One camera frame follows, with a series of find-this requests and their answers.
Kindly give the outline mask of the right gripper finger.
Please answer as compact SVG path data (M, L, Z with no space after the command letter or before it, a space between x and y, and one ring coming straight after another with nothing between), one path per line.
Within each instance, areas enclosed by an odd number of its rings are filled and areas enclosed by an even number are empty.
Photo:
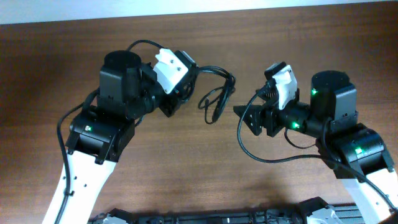
M234 106L233 111L240 118L243 118L243 122L248 126L251 132L258 136L262 133L262 127L264 123L264 117L262 115L262 106L261 105L251 105L248 107L245 115L243 113L246 110L246 106Z
M256 95L264 101L279 99L277 88L274 86L264 85L262 88L256 90Z

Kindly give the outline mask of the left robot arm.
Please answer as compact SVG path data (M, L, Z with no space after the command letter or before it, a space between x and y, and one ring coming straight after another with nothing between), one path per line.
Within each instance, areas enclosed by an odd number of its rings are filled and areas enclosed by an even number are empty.
M188 97L198 74L184 51L161 48L157 63L129 50L108 53L99 87L76 107L64 165L44 223L86 223L103 185L135 135L136 121L159 108L172 116Z

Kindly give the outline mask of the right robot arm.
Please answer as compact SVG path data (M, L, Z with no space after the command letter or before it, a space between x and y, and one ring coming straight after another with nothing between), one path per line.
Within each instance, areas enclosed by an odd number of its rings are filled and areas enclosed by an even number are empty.
M397 220L397 172L382 137L358 122L356 87L339 71L316 73L311 80L310 103L299 100L291 70L266 72L266 84L246 105L235 106L239 116L237 139L252 159L277 164L298 159L321 159L340 179L366 223ZM265 129L274 137L281 129L316 139L318 154L262 159L244 146L242 125L254 135Z

